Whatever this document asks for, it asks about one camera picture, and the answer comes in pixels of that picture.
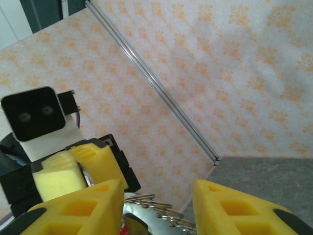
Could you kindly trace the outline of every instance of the metal coil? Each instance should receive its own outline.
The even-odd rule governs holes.
[[[183,214],[172,209],[171,204],[154,201],[155,194],[137,194],[125,199],[125,203],[141,205],[156,211],[156,216],[169,221],[170,227],[179,227],[184,234],[197,234],[196,225],[184,219]]]

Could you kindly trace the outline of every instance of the red object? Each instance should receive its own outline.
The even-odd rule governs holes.
[[[120,235],[129,235],[129,227],[128,226],[124,226],[123,229],[120,232]]]

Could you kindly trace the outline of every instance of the orange floral pattern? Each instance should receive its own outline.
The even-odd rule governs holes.
[[[132,3],[132,11],[122,2],[107,2],[106,6],[116,16],[135,14],[133,19],[140,19],[149,15],[144,3]],[[166,20],[162,9],[156,11],[155,17]],[[133,30],[130,25],[125,28],[128,33]],[[154,34],[156,38],[150,39],[148,28],[143,26],[140,35],[133,32],[132,36],[146,42],[157,39],[160,45],[170,44],[164,30],[160,29]],[[152,49],[147,51],[153,59]],[[163,64],[172,60],[163,51],[159,51],[159,58]],[[184,67],[187,59],[178,59],[177,63]],[[168,81],[173,78],[166,70],[160,76]],[[185,77],[177,81],[179,86],[186,87]],[[204,178],[212,167],[88,9],[0,51],[1,96],[45,85],[54,87],[58,93],[75,90],[75,99],[81,107],[82,133],[88,139],[112,133],[134,169],[143,193],[155,192],[179,210],[190,197],[189,185]],[[2,115],[0,138],[9,130]],[[8,205],[0,200],[0,208],[7,209]]]
[[[219,154],[313,156],[308,2],[123,0],[120,14],[106,1],[113,13],[96,0]]]
[[[278,0],[96,3],[218,154],[313,156],[313,14],[309,1],[301,5]],[[126,143],[123,149],[132,156],[129,160],[144,189],[162,192],[158,196],[175,201],[180,208],[178,201],[185,202],[190,196],[187,188],[192,179],[208,172],[207,159],[199,148],[194,149],[197,146],[185,148],[184,144],[183,157],[168,156],[168,149],[171,154],[181,152],[181,143],[176,141],[192,140],[175,125],[175,118],[169,118],[172,114],[167,107],[158,105],[154,90],[144,87],[144,79],[129,68],[132,64],[86,12],[4,49],[0,93],[44,84],[58,91],[78,90],[83,133],[93,137],[115,131],[118,141]],[[81,86],[82,80],[92,82]],[[143,116],[147,121],[141,123]],[[123,131],[126,117],[134,127]],[[130,134],[136,131],[143,146]],[[186,159],[190,165],[173,183],[168,172],[174,168],[179,172],[177,166],[184,167]],[[157,172],[151,166],[164,167],[156,185],[152,182]],[[192,174],[188,182],[185,172]],[[168,190],[175,184],[179,187]]]

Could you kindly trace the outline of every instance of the white panel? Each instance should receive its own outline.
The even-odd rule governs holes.
[[[65,120],[65,127],[61,130],[51,132],[27,142],[20,142],[31,162],[60,151],[84,139],[72,116],[65,116]]]
[[[0,49],[3,49],[17,41],[18,39],[14,35],[13,30],[0,8]]]
[[[18,40],[33,34],[19,0],[0,0],[0,7],[14,30]]]

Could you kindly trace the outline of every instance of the white wall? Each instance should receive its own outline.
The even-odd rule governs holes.
[[[20,0],[0,0],[0,49],[31,34]]]

